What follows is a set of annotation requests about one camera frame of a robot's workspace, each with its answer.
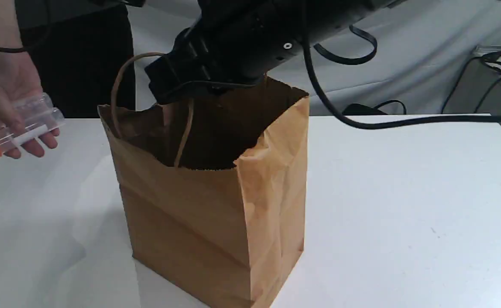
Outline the person's bare hand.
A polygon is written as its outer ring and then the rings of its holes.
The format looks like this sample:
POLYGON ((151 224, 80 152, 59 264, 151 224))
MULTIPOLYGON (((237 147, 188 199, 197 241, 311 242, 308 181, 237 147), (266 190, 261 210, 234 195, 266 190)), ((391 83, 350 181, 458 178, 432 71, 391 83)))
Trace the person's bare hand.
POLYGON ((0 53, 0 119, 13 133, 23 133, 24 120, 12 104, 43 94, 37 68, 28 53, 0 53))

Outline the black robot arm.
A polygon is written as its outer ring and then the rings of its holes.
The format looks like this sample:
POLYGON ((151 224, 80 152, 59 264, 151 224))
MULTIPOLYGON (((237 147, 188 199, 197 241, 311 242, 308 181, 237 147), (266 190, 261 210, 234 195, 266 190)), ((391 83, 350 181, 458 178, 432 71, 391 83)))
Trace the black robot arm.
POLYGON ((201 14, 172 50, 147 65, 165 105, 258 85, 266 72, 397 0, 200 0, 201 14))

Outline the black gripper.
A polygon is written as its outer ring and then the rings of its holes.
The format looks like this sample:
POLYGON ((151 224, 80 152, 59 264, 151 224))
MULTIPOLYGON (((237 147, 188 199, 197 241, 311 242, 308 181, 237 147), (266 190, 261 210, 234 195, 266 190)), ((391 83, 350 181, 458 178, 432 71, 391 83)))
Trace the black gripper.
POLYGON ((161 105, 251 88, 275 63, 276 32, 268 26, 195 26, 145 68, 161 105))

